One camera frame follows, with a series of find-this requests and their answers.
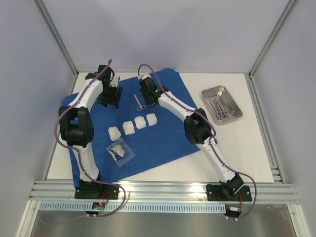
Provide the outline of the long hemostat forceps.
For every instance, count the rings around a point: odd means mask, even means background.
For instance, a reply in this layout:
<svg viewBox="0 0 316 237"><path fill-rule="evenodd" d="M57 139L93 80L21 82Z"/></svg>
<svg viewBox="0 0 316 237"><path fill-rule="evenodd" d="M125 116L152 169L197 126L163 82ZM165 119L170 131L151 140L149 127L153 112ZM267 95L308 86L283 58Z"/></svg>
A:
<svg viewBox="0 0 316 237"><path fill-rule="evenodd" d="M155 107L160 107L160 104L151 103L151 104L148 105L148 108L149 108L150 110L154 110Z"/></svg>

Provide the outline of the straight scissors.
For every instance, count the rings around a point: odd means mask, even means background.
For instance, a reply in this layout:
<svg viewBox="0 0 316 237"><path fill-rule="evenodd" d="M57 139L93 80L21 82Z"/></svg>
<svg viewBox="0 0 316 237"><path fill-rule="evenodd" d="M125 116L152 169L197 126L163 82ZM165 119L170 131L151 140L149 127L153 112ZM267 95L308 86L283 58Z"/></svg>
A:
<svg viewBox="0 0 316 237"><path fill-rule="evenodd" d="M136 94L133 94L133 95L134 95L134 98L138 104L137 111L142 111L142 110L146 109L146 106L141 104L141 102L138 99L138 97L136 96Z"/></svg>

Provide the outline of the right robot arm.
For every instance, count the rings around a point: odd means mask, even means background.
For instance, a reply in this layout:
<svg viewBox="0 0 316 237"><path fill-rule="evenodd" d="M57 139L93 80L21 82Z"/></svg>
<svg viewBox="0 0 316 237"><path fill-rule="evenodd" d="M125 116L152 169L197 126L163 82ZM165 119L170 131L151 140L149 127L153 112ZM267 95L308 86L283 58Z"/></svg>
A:
<svg viewBox="0 0 316 237"><path fill-rule="evenodd" d="M233 200L240 195L244 181L233 171L216 147L215 131L207 119L205 111L195 109L176 98L168 89L158 87L149 74L138 76L141 93L145 102L157 104L177 116L184 123L187 140L196 145L215 169L222 187L223 196Z"/></svg>

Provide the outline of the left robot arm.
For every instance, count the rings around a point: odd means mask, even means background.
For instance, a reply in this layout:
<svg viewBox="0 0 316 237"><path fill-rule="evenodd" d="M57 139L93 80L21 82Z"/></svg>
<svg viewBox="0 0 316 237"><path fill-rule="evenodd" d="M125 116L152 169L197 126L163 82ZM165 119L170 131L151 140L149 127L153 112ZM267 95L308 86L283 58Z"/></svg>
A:
<svg viewBox="0 0 316 237"><path fill-rule="evenodd" d="M65 148L73 151L80 170L76 198L98 198L108 187L101 181L93 156L94 126L90 111L95 102L118 108L122 94L118 83L119 76L109 65L99 65L96 72L86 76L83 89L76 98L59 108L56 127L60 129L60 136L56 139L58 143L65 141Z"/></svg>

